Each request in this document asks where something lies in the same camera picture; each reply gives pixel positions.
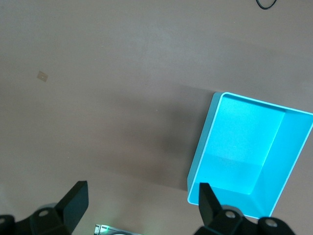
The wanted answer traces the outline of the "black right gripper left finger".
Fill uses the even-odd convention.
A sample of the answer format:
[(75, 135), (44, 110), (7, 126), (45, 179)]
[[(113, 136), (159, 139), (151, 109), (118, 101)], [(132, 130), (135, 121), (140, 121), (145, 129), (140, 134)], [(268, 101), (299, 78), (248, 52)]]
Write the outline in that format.
[(78, 181), (54, 206), (44, 207), (21, 221), (0, 216), (2, 235), (71, 235), (89, 206), (87, 181)]

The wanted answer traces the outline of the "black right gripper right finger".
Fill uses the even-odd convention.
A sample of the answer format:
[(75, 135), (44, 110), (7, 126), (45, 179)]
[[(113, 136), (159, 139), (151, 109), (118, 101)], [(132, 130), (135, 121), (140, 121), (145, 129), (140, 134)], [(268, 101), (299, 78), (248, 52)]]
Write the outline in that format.
[(199, 211), (203, 221), (197, 235), (293, 235), (284, 221), (262, 217), (257, 223), (249, 221), (238, 208), (222, 207), (208, 183), (200, 183)]

